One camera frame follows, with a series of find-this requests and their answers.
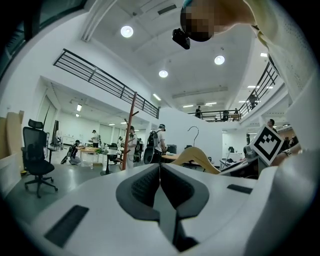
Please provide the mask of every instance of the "gray floor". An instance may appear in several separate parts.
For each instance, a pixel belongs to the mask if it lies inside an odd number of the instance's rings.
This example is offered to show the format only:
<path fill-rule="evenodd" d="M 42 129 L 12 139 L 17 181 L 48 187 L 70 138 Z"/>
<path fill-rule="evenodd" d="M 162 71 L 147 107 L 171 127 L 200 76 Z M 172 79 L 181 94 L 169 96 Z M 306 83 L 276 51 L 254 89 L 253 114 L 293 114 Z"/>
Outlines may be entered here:
<path fill-rule="evenodd" d="M 34 179 L 34 176 L 23 176 L 18 184 L 10 191 L 5 201 L 12 209 L 12 213 L 26 223 L 31 223 L 33 219 L 47 206 L 60 199 L 82 183 L 100 177 L 101 167 L 89 166 L 80 167 L 73 165 L 54 164 L 54 170 L 45 177 L 52 177 L 53 184 L 58 188 L 55 192 L 53 187 L 42 184 L 40 187 L 41 198 L 37 198 L 37 184 L 28 185 L 28 191 L 25 189 L 25 182 Z M 116 165 L 110 165 L 111 172 L 119 172 Z"/>

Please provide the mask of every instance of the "black mesh office chair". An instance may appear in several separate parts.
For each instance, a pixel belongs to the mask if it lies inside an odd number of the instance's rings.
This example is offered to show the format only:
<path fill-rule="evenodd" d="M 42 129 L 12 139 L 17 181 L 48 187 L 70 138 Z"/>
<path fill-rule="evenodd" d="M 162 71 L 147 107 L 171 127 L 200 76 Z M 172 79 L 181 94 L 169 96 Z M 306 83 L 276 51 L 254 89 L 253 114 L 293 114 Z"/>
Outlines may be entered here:
<path fill-rule="evenodd" d="M 39 189 L 42 183 L 53 187 L 55 191 L 58 191 L 56 186 L 46 182 L 46 180 L 49 179 L 53 182 L 54 180 L 52 177 L 43 177 L 43 175 L 52 172 L 55 167 L 45 160 L 44 147 L 46 146 L 47 135 L 41 130 L 44 126 L 43 123 L 30 119 L 28 125 L 30 127 L 23 127 L 22 130 L 24 147 L 22 147 L 21 150 L 25 169 L 35 177 L 34 180 L 24 183 L 24 186 L 27 190 L 29 184 L 37 183 L 36 195 L 38 198 L 41 198 Z"/>

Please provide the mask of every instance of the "headrest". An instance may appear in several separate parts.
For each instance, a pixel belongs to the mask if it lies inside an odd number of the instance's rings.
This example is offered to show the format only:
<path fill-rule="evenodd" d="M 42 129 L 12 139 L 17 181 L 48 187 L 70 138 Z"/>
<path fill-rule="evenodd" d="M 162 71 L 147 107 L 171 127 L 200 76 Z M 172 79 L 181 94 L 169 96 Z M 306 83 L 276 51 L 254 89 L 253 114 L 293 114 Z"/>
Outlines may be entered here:
<path fill-rule="evenodd" d="M 44 127 L 44 124 L 42 122 L 29 119 L 28 126 L 30 126 L 33 129 L 42 129 Z"/>

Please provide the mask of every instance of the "ceiling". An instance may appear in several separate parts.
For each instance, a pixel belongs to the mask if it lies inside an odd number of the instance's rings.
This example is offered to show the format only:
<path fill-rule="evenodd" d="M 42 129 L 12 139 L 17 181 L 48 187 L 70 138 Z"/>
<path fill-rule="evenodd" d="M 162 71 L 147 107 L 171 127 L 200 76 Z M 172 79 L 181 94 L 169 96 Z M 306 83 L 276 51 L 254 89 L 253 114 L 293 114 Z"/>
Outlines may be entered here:
<path fill-rule="evenodd" d="M 61 105 L 62 112 L 74 116 L 79 114 L 79 118 L 92 120 L 104 125 L 115 124 L 113 126 L 116 128 L 127 128 L 127 125 L 121 124 L 121 122 L 124 122 L 125 118 L 128 120 L 128 113 L 66 86 L 48 83 L 53 88 L 56 98 Z M 77 111 L 78 104 L 82 105 L 80 112 Z M 132 125 L 137 130 L 146 129 L 148 123 L 148 121 L 137 116 L 134 116 L 132 119 Z"/>
<path fill-rule="evenodd" d="M 211 102 L 217 104 L 203 106 L 202 111 L 223 110 L 231 107 L 235 99 L 239 101 L 236 97 L 242 87 L 247 98 L 248 85 L 258 82 L 267 64 L 260 53 L 256 54 L 261 49 L 254 49 L 259 45 L 253 30 L 248 25 L 237 25 L 207 42 L 191 40 L 191 48 L 185 50 L 172 40 L 173 29 L 180 27 L 182 3 L 182 0 L 118 0 L 96 27 L 92 41 L 109 48 L 141 74 L 154 93 L 164 97 L 162 105 L 168 103 L 166 95 L 169 95 L 175 106 L 185 112 L 190 109 L 182 108 L 184 105 Z M 175 9 L 159 15 L 159 10 L 173 4 Z M 123 26 L 131 26 L 133 36 L 123 37 L 120 33 Z M 214 63 L 218 55 L 225 57 L 222 65 Z M 256 68 L 249 79 L 245 74 L 252 61 L 258 62 L 254 67 L 261 68 Z M 168 71 L 168 77 L 161 78 L 161 70 Z"/>

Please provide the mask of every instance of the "camera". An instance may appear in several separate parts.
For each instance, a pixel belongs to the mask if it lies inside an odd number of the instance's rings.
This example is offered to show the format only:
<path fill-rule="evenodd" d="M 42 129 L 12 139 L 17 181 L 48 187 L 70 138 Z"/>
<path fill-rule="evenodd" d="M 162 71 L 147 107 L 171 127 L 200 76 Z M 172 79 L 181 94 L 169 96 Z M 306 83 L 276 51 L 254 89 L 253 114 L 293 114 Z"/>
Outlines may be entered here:
<path fill-rule="evenodd" d="M 172 40 L 181 45 L 184 49 L 190 49 L 190 38 L 180 28 L 172 31 Z"/>

